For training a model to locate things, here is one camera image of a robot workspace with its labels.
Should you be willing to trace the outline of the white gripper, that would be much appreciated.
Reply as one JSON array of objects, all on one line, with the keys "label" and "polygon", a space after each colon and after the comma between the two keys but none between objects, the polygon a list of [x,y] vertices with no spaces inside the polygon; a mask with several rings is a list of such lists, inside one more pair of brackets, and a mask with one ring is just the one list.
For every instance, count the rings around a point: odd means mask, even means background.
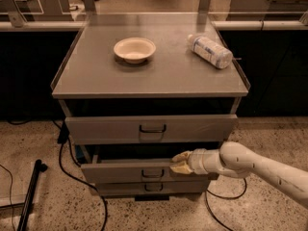
[{"label": "white gripper", "polygon": [[170,169],[179,174],[196,173],[198,175],[223,172],[219,150],[196,149],[193,152],[184,151],[172,158],[174,163],[187,161],[188,164],[171,165]]}]

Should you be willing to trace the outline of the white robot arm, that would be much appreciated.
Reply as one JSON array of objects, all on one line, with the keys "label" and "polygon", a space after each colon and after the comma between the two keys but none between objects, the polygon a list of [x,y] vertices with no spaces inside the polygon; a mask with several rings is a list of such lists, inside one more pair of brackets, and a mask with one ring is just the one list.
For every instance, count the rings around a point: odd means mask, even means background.
[{"label": "white robot arm", "polygon": [[238,142],[227,141],[215,150],[182,152],[171,159],[169,167],[180,174],[217,173],[231,178],[245,178],[253,173],[308,208],[307,171],[261,156]]}]

